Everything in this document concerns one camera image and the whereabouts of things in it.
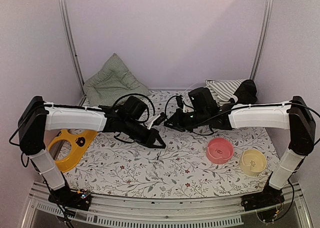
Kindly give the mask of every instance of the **floral pattern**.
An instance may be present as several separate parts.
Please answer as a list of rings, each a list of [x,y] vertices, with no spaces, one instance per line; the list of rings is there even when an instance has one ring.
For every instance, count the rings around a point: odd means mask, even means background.
[[[162,112],[174,91],[152,91],[156,112]],[[176,108],[174,99],[168,113]],[[181,133],[160,125],[156,127],[167,144],[166,149],[148,149],[137,143],[125,144],[113,133],[99,133],[82,160],[65,177],[71,188],[90,189],[95,193],[147,198],[196,198],[241,194],[262,190],[271,171],[279,163],[275,148],[264,128],[215,130],[212,136]],[[195,130],[210,132],[207,127]],[[208,142],[221,137],[234,146],[232,159],[223,165],[206,157]],[[66,143],[59,157],[68,154]],[[266,169],[257,177],[243,174],[241,154],[247,149],[261,151],[267,159]]]

